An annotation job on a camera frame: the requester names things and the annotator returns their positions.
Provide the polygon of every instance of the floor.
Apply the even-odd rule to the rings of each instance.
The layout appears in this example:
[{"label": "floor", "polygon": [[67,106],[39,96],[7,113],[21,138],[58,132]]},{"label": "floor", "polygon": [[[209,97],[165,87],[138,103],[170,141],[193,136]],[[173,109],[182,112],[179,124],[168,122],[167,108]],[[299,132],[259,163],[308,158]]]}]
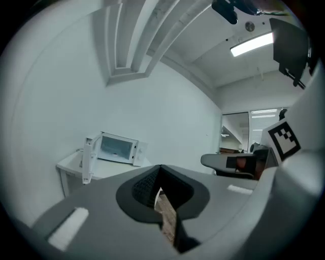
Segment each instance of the floor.
[{"label": "floor", "polygon": [[162,225],[162,233],[167,237],[171,244],[173,244],[175,238],[176,212],[168,201],[166,195],[159,195],[155,210],[162,214],[164,222]]}]

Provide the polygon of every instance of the fluorescent light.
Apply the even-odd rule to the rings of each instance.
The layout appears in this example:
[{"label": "fluorescent light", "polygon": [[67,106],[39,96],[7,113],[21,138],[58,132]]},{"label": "fluorescent light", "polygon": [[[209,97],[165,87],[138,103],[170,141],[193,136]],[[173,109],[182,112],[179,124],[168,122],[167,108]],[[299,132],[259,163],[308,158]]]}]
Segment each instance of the fluorescent light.
[{"label": "fluorescent light", "polygon": [[240,54],[243,54],[247,51],[262,47],[267,44],[273,43],[273,34],[270,32],[266,35],[262,35],[246,42],[243,42],[230,49],[234,57],[237,57]]},{"label": "fluorescent light", "polygon": [[252,116],[252,118],[275,117],[275,115]]},{"label": "fluorescent light", "polygon": [[261,114],[261,113],[274,113],[276,111],[277,111],[277,109],[267,109],[267,110],[256,110],[256,111],[252,111],[250,113],[251,114]]}]

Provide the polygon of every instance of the window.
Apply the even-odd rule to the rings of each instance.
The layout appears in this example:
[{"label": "window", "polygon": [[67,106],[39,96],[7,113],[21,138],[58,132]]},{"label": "window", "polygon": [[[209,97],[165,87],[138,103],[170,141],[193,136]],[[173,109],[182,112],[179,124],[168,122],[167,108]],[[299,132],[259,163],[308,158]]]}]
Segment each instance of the window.
[{"label": "window", "polygon": [[260,143],[262,131],[265,128],[268,128],[279,121],[279,114],[282,109],[284,108],[254,110],[249,112],[249,148],[253,143]]}]

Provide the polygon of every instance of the white tape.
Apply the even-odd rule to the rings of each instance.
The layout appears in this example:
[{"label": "white tape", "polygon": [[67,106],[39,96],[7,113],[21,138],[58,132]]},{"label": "white tape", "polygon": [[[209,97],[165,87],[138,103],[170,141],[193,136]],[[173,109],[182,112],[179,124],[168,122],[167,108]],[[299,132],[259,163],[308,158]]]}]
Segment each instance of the white tape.
[{"label": "white tape", "polygon": [[234,186],[232,184],[229,185],[227,189],[241,194],[246,194],[246,195],[251,195],[253,193],[252,189],[245,189],[242,187]]},{"label": "white tape", "polygon": [[87,209],[76,208],[76,210],[50,236],[48,242],[57,249],[65,251],[88,215],[89,212]]}]

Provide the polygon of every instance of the microwave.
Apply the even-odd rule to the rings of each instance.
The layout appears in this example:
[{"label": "microwave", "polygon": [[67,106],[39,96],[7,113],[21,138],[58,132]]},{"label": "microwave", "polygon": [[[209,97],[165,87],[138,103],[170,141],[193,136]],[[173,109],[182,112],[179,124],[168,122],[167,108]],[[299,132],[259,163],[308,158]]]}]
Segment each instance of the microwave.
[{"label": "microwave", "polygon": [[116,136],[106,132],[86,137],[85,146],[90,145],[91,152],[97,158],[119,163],[141,166],[148,144],[139,140]]},{"label": "microwave", "polygon": [[142,166],[148,144],[139,140],[112,135],[106,132],[88,136],[83,148],[83,184],[88,184],[97,159]]}]

